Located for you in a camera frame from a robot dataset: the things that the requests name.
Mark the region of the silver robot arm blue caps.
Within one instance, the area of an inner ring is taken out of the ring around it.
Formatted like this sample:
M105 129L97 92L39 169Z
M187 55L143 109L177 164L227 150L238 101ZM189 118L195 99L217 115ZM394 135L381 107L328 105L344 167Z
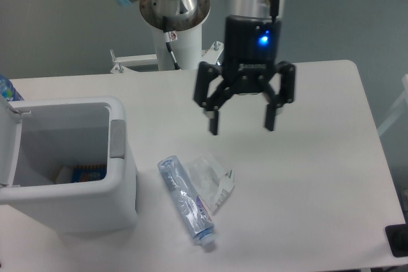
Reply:
M178 47L175 38L201 25L210 12L209 0L116 0L126 6L139 3L145 21L161 37L157 55L173 70L189 69L189 54L200 47ZM228 0L224 51L221 62L197 59L194 101L218 133L219 110L234 95L263 94L267 101L265 127L273 130L278 111L295 98L295 65L276 61L285 0Z

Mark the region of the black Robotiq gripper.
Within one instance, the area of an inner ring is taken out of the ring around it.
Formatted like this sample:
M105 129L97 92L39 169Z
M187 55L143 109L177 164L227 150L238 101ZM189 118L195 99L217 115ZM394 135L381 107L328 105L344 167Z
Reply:
M228 16L224 35L222 69L201 61L198 66L194 101L209 118L209 131L218 135L219 110L234 94L262 92L267 100L264 127L274 130L277 110L295 100L296 66L287 61L275 65L282 22ZM210 83L223 77L211 96ZM273 76L280 76L276 93L270 85Z

